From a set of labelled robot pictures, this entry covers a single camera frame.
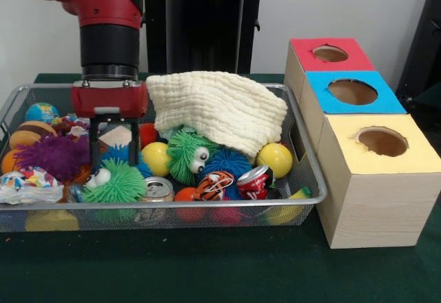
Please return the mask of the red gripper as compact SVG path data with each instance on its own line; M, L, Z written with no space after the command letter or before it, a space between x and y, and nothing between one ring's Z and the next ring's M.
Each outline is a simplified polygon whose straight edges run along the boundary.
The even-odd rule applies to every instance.
M116 114L129 118L131 141L129 165L139 163L139 122L148 108L148 91L145 81L76 81L71 87L71 99L75 114L90 119L90 161L94 169L101 162L99 145L99 121L97 115Z

